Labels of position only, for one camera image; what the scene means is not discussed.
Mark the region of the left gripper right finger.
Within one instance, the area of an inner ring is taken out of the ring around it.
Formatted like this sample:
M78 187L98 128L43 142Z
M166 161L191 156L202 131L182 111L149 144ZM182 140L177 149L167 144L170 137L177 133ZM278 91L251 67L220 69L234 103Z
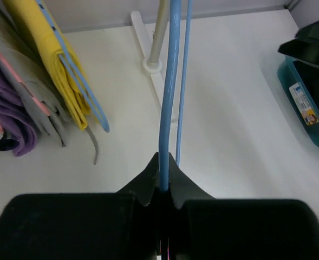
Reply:
M319 221L297 199L216 199L170 159L170 259L319 259Z

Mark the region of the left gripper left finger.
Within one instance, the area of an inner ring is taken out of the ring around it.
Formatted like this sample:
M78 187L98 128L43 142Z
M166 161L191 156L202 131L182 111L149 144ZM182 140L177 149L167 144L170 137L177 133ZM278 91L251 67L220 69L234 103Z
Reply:
M0 215L0 259L156 259L158 156L115 193L32 193Z

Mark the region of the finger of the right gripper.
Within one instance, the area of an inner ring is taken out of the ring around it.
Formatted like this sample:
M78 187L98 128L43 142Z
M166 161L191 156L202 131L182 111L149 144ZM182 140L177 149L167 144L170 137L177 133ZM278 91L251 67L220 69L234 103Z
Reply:
M319 21L301 28L278 52L319 69Z

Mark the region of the light blue wire hanger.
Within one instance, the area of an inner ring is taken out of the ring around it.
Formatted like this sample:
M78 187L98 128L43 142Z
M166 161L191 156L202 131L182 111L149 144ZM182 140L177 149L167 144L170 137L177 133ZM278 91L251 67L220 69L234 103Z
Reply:
M188 49L190 41L190 26L192 18L192 1L187 1L187 17L184 41L183 68L181 74L179 115L177 125L177 140L175 162L180 164L181 154L181 134L183 124L185 87L188 63ZM180 45L180 21L181 21L181 1L170 1L170 28L168 41L168 58L166 76L164 83L164 94L162 99L160 131L159 131L159 187L162 193L169 190L169 140L171 131L171 117L173 110L175 84L178 70L179 45Z

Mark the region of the yellow trousers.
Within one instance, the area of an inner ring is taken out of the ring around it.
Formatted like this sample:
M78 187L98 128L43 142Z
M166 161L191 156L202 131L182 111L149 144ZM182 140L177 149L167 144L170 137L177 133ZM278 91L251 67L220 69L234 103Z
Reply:
M23 36L28 45L34 48L39 54L55 87L63 97L64 103L73 120L79 129L86 129L88 126L86 117L90 113L93 113L92 109L84 99L67 69L65 69L64 64L61 62L58 55L63 55L63 51L40 8L36 4L36 1L3 1L3 4L21 36ZM55 20L54 22L68 47L73 61L87 80L74 50L70 43L64 38Z

